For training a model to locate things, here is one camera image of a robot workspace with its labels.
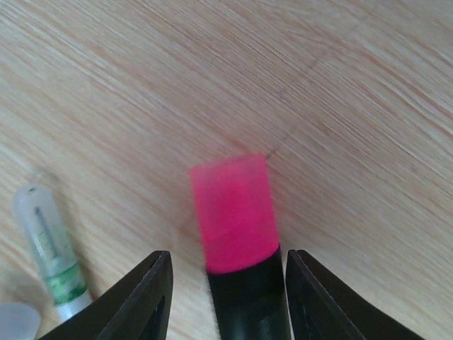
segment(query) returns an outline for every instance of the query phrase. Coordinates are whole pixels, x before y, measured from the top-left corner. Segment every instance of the wooden table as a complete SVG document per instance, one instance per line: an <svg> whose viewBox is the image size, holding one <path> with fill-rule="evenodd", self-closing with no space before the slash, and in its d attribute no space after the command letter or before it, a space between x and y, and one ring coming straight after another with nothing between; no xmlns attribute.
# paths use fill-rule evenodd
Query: wooden table
<svg viewBox="0 0 453 340"><path fill-rule="evenodd" d="M214 339L188 169L269 156L282 247L453 335L449 0L0 0L0 300L58 325L15 190L56 192L91 292L172 253L168 339Z"/></svg>

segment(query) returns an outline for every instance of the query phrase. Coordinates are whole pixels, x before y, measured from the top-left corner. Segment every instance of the pink highlighter cap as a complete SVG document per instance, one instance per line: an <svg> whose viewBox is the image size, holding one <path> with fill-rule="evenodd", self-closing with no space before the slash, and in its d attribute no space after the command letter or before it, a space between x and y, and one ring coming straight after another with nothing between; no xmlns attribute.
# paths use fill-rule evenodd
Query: pink highlighter cap
<svg viewBox="0 0 453 340"><path fill-rule="evenodd" d="M277 251L263 154L196 166L190 177L207 271L239 271Z"/></svg>

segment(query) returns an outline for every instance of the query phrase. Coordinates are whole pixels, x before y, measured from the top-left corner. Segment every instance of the green label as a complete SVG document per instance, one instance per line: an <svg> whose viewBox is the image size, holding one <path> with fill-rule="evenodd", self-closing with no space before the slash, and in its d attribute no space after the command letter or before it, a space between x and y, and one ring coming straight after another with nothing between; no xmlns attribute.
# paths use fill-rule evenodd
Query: green label
<svg viewBox="0 0 453 340"><path fill-rule="evenodd" d="M46 278L45 281L56 305L71 302L87 290L77 263L60 274Z"/></svg>

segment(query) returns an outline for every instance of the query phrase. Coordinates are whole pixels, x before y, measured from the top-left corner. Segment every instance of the white cap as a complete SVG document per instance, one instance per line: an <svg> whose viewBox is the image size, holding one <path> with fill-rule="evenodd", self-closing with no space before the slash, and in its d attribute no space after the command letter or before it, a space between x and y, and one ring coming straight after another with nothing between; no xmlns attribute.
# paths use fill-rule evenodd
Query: white cap
<svg viewBox="0 0 453 340"><path fill-rule="evenodd" d="M0 304L0 340L33 340L40 323L39 313L25 303Z"/></svg>
<svg viewBox="0 0 453 340"><path fill-rule="evenodd" d="M71 302L65 303L64 305L58 306L59 317L65 322L71 319L75 314L84 310L88 307L93 300L91 299L90 293L86 291L79 297L76 297Z"/></svg>

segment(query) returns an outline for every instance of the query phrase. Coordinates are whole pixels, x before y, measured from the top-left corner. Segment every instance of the black clamp jaw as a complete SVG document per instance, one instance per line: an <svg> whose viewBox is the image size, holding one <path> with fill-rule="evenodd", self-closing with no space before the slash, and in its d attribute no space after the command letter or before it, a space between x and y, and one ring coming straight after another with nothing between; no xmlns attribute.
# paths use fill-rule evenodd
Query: black clamp jaw
<svg viewBox="0 0 453 340"><path fill-rule="evenodd" d="M306 251L288 252L286 286L296 340L423 340Z"/></svg>
<svg viewBox="0 0 453 340"><path fill-rule="evenodd" d="M40 340L165 340L173 292L168 251L155 251Z"/></svg>
<svg viewBox="0 0 453 340"><path fill-rule="evenodd" d="M366 302L306 251L289 251L286 289L296 340L423 340ZM164 340L172 290L170 253L155 251L40 340Z"/></svg>

